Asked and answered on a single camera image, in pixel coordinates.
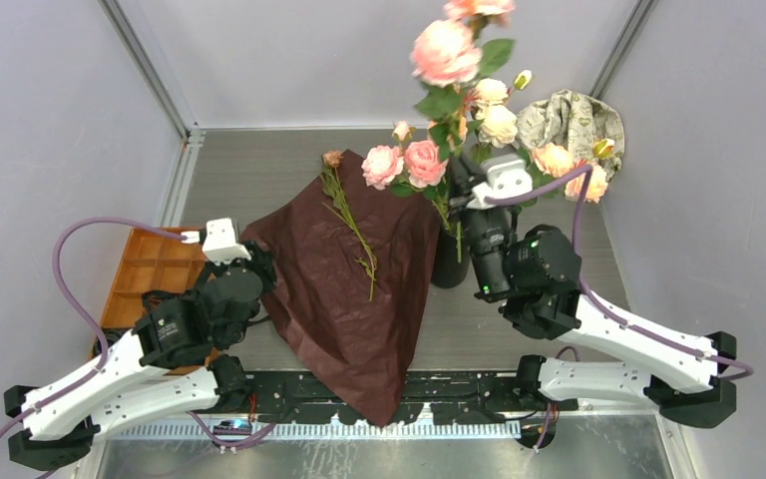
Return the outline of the pink rose stem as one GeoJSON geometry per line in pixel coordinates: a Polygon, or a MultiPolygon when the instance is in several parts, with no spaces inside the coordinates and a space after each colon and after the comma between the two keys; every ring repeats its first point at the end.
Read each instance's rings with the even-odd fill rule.
{"type": "Polygon", "coordinates": [[[407,197],[419,194],[438,213],[443,232],[454,242],[455,259],[463,259],[462,229],[453,219],[450,200],[453,181],[449,178],[449,162],[459,153],[462,136],[449,124],[432,122],[426,140],[417,140],[417,129],[406,121],[393,125],[394,146],[381,145],[369,150],[362,162],[365,184],[378,191],[407,197]]]}

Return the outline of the cream peach rose stem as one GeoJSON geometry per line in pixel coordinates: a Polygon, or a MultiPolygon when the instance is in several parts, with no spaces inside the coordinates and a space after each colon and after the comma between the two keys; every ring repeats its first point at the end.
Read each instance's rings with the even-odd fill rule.
{"type": "Polygon", "coordinates": [[[584,177],[569,181],[562,195],[569,201],[584,198],[598,204],[619,173],[625,151],[625,130],[616,109],[572,90],[560,90],[545,100],[530,103],[518,113],[509,107],[513,93],[525,89],[532,72],[524,70],[512,86],[492,78],[476,83],[468,95],[479,152],[512,147],[524,154],[537,186],[583,165],[592,173],[586,191],[584,177]]]}

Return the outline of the peach orange rose stem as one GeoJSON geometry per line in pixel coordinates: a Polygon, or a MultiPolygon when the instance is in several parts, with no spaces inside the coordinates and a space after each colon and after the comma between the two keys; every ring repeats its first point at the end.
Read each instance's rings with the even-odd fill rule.
{"type": "Polygon", "coordinates": [[[492,77],[510,60],[515,41],[481,39],[515,8],[514,1],[448,1],[445,17],[414,41],[413,76],[425,91],[414,109],[430,121],[429,137],[441,160],[460,154],[470,135],[482,149],[516,138],[517,117],[508,107],[512,88],[492,77]]]}

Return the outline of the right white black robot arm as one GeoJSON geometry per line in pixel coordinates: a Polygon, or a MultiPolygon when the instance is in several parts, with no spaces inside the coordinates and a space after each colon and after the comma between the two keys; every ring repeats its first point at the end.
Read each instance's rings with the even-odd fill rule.
{"type": "Polygon", "coordinates": [[[652,405],[665,418],[710,429],[737,408],[736,338],[692,335],[630,313],[595,293],[581,274],[576,237],[550,225],[517,232],[517,206],[540,194],[521,158],[481,165],[459,158],[448,174],[449,205],[479,285],[513,328],[608,355],[606,362],[524,356],[514,383],[526,409],[577,399],[652,405]]]}

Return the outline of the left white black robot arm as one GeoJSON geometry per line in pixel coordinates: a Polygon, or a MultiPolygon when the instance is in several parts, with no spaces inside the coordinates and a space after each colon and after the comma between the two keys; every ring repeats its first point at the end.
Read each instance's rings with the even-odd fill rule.
{"type": "Polygon", "coordinates": [[[108,349],[46,386],[16,385],[5,411],[21,428],[8,440],[11,461],[54,471],[138,424],[184,412],[236,412],[251,396],[241,362],[226,350],[244,339],[260,298],[277,283],[273,255],[254,241],[228,264],[161,298],[108,349]]]}

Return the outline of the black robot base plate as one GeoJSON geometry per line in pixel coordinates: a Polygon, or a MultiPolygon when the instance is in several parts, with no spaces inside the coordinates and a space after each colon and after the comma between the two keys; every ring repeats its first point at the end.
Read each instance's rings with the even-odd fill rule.
{"type": "Polygon", "coordinates": [[[242,389],[207,413],[240,413],[266,423],[342,425],[415,424],[424,407],[433,425],[499,424],[528,419],[547,410],[547,401],[526,393],[513,371],[414,370],[398,385],[362,387],[341,397],[309,371],[253,371],[242,389]]]}

